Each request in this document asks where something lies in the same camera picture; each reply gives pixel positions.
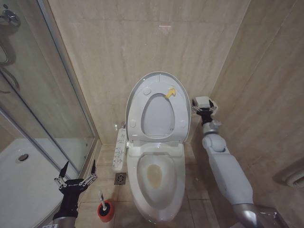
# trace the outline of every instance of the glass shower door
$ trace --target glass shower door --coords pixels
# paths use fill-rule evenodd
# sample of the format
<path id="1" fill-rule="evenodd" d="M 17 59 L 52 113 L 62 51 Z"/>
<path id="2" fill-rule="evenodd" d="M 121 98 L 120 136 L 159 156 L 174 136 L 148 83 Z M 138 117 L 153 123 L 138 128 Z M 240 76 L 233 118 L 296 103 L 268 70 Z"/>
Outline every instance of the glass shower door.
<path id="1" fill-rule="evenodd" d="M 10 10 L 19 23 L 0 21 L 0 64 L 5 80 L 42 126 L 47 138 L 70 160 L 79 173 L 94 134 L 61 62 L 54 41 L 36 1 L 0 0 L 0 10 Z M 20 126 L 24 123 L 19 110 L 4 99 L 8 111 Z M 45 135 L 36 130 L 29 135 L 44 145 Z"/>

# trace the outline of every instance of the metal grate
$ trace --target metal grate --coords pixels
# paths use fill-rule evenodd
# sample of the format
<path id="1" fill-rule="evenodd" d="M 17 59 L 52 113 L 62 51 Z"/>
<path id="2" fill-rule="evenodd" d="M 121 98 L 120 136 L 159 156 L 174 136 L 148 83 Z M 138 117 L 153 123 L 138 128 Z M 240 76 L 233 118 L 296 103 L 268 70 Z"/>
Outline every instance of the metal grate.
<path id="1" fill-rule="evenodd" d="M 125 179 L 127 177 L 126 172 L 119 172 L 115 175 L 114 185 L 122 185 L 125 184 Z"/>

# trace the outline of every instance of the toilet brush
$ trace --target toilet brush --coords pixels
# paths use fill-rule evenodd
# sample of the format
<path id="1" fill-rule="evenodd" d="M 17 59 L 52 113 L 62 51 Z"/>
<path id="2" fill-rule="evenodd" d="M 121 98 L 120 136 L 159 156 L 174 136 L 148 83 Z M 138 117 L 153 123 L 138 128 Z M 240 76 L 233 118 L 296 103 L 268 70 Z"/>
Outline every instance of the toilet brush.
<path id="1" fill-rule="evenodd" d="M 103 193 L 99 191 L 101 204 L 97 209 L 97 214 L 102 222 L 109 222 L 114 216 L 115 208 L 109 200 L 104 200 Z"/>

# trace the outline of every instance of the robotic arm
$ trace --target robotic arm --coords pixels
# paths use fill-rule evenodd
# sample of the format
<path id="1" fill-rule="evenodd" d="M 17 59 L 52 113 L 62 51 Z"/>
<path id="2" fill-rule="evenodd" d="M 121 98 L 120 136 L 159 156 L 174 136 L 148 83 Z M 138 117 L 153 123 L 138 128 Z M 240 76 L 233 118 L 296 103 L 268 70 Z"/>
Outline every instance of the robotic arm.
<path id="1" fill-rule="evenodd" d="M 96 179 L 95 160 L 91 169 L 91 174 L 84 179 L 73 179 L 64 181 L 63 178 L 67 172 L 68 162 L 60 171 L 58 177 L 54 178 L 55 183 L 59 187 L 59 191 L 63 194 L 62 203 L 59 211 L 53 217 L 52 228 L 74 228 L 75 220 L 78 216 L 78 198 Z"/>

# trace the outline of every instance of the toilet bowl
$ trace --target toilet bowl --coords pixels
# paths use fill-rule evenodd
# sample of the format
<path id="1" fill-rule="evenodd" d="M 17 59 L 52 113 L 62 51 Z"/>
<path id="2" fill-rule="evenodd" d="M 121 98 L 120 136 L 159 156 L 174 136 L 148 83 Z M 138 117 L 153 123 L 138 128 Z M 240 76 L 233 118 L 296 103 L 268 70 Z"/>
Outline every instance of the toilet bowl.
<path id="1" fill-rule="evenodd" d="M 185 192 L 183 142 L 190 128 L 190 102 L 179 80 L 165 72 L 144 76 L 126 108 L 130 189 L 140 213 L 170 221 Z"/>

